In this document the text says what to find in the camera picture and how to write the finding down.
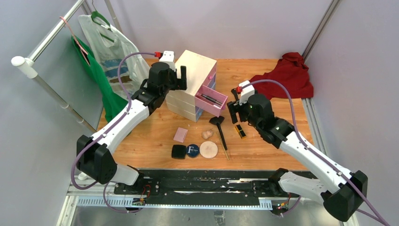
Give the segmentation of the thin gold brush handle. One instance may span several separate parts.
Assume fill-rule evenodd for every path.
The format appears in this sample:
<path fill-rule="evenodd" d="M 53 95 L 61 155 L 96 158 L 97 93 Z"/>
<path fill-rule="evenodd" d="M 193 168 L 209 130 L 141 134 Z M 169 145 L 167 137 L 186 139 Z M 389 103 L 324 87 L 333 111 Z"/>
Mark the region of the thin gold brush handle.
<path fill-rule="evenodd" d="M 220 140 L 220 143 L 221 143 L 222 149 L 223 149 L 223 151 L 224 151 L 224 154 L 225 154 L 225 156 L 226 156 L 226 159 L 229 161 L 230 158 L 229 158 L 229 156 L 228 156 L 227 149 L 226 149 L 226 148 L 224 147 L 224 145 L 223 145 L 223 141 L 222 141 L 222 138 L 221 138 L 221 136 L 220 136 L 220 133 L 219 133 L 219 132 L 216 132 L 216 134 L 217 134 L 217 136 L 218 136 L 218 138 L 219 138 L 219 140 Z"/>

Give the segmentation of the green cloth bag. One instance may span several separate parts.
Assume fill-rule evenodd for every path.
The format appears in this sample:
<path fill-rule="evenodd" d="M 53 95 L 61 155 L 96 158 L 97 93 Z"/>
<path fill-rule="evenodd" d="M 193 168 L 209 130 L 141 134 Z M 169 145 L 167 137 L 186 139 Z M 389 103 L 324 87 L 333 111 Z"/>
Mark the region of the green cloth bag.
<path fill-rule="evenodd" d="M 79 50 L 79 47 L 75 44 L 73 38 L 71 37 L 72 45 L 76 50 L 86 74 L 97 84 L 102 95 L 105 119 L 107 122 L 111 122 L 125 108 L 128 102 L 112 90 L 103 68 L 95 59 L 94 53 L 90 47 L 78 37 L 77 39 L 81 43 L 82 47 L 88 52 L 88 60 L 90 65 L 87 65 Z"/>

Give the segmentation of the aluminium frame rail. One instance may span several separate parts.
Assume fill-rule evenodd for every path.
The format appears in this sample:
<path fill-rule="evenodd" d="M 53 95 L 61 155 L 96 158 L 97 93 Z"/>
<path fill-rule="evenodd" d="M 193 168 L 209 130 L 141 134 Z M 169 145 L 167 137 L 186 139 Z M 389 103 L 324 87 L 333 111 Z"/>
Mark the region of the aluminium frame rail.
<path fill-rule="evenodd" d="M 329 157 L 326 150 L 325 140 L 321 130 L 321 123 L 316 113 L 312 98 L 302 98 L 303 108 L 306 114 L 307 122 L 311 131 L 314 146 L 318 148 L 323 154 Z"/>

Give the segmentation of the white mini drawer cabinet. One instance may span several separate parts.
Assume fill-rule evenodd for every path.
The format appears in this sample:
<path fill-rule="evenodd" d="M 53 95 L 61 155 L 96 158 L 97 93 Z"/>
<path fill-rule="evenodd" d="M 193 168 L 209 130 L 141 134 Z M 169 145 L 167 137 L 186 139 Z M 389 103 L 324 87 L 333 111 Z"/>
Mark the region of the white mini drawer cabinet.
<path fill-rule="evenodd" d="M 185 50 L 177 59 L 176 66 L 186 67 L 187 89 L 170 91 L 167 94 L 168 110 L 197 122 L 203 110 L 196 106 L 195 95 L 203 85 L 208 86 L 214 82 L 216 64 L 215 59 Z"/>

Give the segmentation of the black fan makeup brush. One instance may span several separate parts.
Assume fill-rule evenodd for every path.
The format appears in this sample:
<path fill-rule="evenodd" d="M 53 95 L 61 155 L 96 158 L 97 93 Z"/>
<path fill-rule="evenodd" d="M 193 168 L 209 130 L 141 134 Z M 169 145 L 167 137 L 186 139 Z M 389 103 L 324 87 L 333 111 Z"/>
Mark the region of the black fan makeup brush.
<path fill-rule="evenodd" d="M 216 126 L 217 126 L 218 131 L 219 131 L 220 136 L 221 136 L 222 141 L 223 141 L 223 145 L 224 145 L 224 147 L 225 147 L 226 149 L 228 149 L 228 148 L 227 148 L 226 141 L 225 141 L 225 138 L 224 138 L 224 135 L 223 135 L 223 131 L 222 131 L 222 128 L 221 128 L 221 125 L 222 125 L 224 119 L 225 119 L 225 118 L 224 118 L 223 116 L 218 116 L 218 117 L 215 116 L 215 117 L 212 117 L 212 118 L 209 120 L 209 123 L 211 123 L 212 125 L 216 125 Z"/>

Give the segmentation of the green clothes hanger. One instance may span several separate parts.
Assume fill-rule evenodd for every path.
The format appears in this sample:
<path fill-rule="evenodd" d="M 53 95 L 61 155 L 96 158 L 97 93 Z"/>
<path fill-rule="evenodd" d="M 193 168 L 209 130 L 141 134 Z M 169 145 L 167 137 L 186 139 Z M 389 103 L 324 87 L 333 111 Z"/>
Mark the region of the green clothes hanger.
<path fill-rule="evenodd" d="M 110 23 L 107 21 L 107 19 L 106 19 L 102 14 L 100 14 L 98 11 L 94 11 L 94 12 L 91 14 L 90 18 L 91 18 L 91 20 L 92 20 L 93 23 L 95 23 L 95 24 L 97 24 L 98 26 L 100 26 L 100 27 L 102 27 L 102 28 L 104 28 L 104 29 L 106 29 L 106 30 L 112 32 L 112 30 L 111 30 L 111 24 L 110 24 Z M 112 42 L 112 43 L 115 42 L 114 39 L 112 39 L 112 38 L 106 36 L 105 34 L 103 34 L 103 33 L 101 33 L 101 32 L 99 32 L 99 35 L 100 35 L 102 38 L 104 38 L 104 39 L 106 39 L 106 40 L 108 40 L 108 41 L 110 41 L 110 42 Z"/>

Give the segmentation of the black mascara tube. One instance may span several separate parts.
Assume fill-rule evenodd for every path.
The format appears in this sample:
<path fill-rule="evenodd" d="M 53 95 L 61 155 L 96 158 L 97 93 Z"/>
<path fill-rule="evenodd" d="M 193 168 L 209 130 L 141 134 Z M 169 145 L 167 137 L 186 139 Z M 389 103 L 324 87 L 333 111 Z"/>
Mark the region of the black mascara tube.
<path fill-rule="evenodd" d="M 205 98 L 206 100 L 212 102 L 212 103 L 215 103 L 215 104 L 218 104 L 218 105 L 222 105 L 222 102 L 220 102 L 220 101 L 214 99 L 213 97 L 210 97 L 210 96 L 205 95 L 205 94 L 201 94 L 201 96 L 202 96 L 203 98 Z"/>

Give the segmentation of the metal clothes rack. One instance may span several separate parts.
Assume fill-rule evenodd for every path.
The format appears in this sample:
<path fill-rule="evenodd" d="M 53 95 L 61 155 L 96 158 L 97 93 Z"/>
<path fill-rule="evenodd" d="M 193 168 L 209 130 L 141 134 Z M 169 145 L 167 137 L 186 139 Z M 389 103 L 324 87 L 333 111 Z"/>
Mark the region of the metal clothes rack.
<path fill-rule="evenodd" d="M 79 10 L 85 15 L 100 16 L 95 6 L 89 6 L 87 0 L 76 1 L 28 57 L 15 56 L 11 59 L 11 64 L 35 81 L 61 108 L 70 112 L 77 123 L 95 133 L 102 112 L 99 88 L 86 74 L 71 38 L 67 36 L 64 41 L 57 38 L 63 27 L 67 26 L 67 22 Z M 62 98 L 42 75 L 58 78 L 54 83 L 63 88 L 64 94 L 72 95 L 70 101 Z"/>

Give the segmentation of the round navy compact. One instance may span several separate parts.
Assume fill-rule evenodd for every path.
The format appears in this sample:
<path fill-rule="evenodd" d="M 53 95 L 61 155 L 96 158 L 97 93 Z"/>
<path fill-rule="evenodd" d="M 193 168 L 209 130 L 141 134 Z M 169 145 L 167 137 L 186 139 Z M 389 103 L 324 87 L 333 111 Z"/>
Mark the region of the round navy compact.
<path fill-rule="evenodd" d="M 186 155 L 190 158 L 196 158 L 200 154 L 200 148 L 196 144 L 190 144 L 186 147 Z"/>

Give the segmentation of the pink square pad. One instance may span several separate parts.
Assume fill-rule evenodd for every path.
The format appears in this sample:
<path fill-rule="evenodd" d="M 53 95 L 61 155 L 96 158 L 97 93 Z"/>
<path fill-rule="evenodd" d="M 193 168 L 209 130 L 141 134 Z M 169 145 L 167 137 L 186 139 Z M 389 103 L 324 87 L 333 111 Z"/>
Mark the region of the pink square pad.
<path fill-rule="evenodd" d="M 184 128 L 178 127 L 178 129 L 177 129 L 177 131 L 176 131 L 176 133 L 174 135 L 173 140 L 177 141 L 177 142 L 180 142 L 180 143 L 183 143 L 185 138 L 186 138 L 187 133 L 188 133 L 188 129 L 184 129 Z"/>

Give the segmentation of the round beige powder puff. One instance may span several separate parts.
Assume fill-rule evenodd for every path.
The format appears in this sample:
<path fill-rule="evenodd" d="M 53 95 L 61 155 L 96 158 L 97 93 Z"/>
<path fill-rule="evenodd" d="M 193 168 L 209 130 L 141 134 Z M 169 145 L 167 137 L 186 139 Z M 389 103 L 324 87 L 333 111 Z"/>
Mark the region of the round beige powder puff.
<path fill-rule="evenodd" d="M 205 141 L 199 147 L 200 154 L 207 159 L 215 158 L 218 154 L 218 147 L 212 141 Z"/>

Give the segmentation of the white plastic bag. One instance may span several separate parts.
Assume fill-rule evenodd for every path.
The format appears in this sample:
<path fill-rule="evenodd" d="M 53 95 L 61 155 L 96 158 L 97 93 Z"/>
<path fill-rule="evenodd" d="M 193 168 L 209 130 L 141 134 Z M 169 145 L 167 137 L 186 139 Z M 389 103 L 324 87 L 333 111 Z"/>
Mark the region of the white plastic bag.
<path fill-rule="evenodd" d="M 100 64 L 106 84 L 110 85 L 112 92 L 126 100 L 127 95 L 119 84 L 117 70 L 121 60 L 131 54 L 139 52 L 126 36 L 114 26 L 107 26 L 103 22 L 95 23 L 91 16 L 78 16 L 83 33 L 94 54 L 95 60 Z M 148 78 L 149 65 L 142 55 L 135 55 L 127 59 L 120 69 L 120 77 L 129 94 L 134 94 Z"/>

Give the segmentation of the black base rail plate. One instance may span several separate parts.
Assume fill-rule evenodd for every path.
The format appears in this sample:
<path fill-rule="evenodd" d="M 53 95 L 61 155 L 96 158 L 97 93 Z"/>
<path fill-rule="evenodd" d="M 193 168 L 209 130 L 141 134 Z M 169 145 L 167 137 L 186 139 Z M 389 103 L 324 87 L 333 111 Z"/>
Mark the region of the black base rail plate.
<path fill-rule="evenodd" d="M 111 193 L 144 198 L 147 204 L 258 205 L 259 198 L 286 201 L 296 194 L 278 192 L 268 184 L 273 171 L 141 169 L 133 186 L 117 183 Z"/>

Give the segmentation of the pink clothes hanger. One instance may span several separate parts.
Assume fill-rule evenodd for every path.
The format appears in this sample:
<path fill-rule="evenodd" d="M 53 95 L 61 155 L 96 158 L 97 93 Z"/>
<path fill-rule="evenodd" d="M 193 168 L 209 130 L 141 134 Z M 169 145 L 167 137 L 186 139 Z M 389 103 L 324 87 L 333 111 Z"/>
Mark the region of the pink clothes hanger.
<path fill-rule="evenodd" d="M 75 34 L 74 34 L 74 32 L 73 32 L 71 26 L 69 25 L 69 23 L 67 22 L 67 20 L 66 20 L 64 17 L 60 16 L 59 18 L 60 18 L 60 19 L 64 22 L 64 24 L 68 27 L 68 29 L 69 29 L 69 31 L 70 31 L 70 33 L 71 33 L 71 35 L 72 35 L 72 38 L 73 38 L 75 44 L 79 47 L 79 50 L 80 50 L 80 52 L 81 52 L 81 54 L 82 54 L 82 56 L 83 56 L 85 62 L 87 63 L 87 65 L 90 65 L 90 62 L 89 62 L 89 60 L 88 60 L 88 52 L 82 47 L 81 43 L 79 42 L 79 40 L 78 40 L 77 37 L 75 36 Z"/>

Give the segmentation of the beige makeup sponge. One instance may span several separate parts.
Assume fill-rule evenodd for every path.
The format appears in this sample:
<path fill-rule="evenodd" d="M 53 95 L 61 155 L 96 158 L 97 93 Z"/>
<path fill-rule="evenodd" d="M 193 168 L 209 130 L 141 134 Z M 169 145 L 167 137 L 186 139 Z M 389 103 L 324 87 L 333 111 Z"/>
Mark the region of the beige makeup sponge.
<path fill-rule="evenodd" d="M 201 133 L 201 136 L 202 136 L 202 138 L 203 138 L 204 140 L 207 140 L 207 139 L 211 138 L 213 135 L 214 135 L 214 132 L 213 132 L 212 129 L 203 131 L 203 132 Z"/>

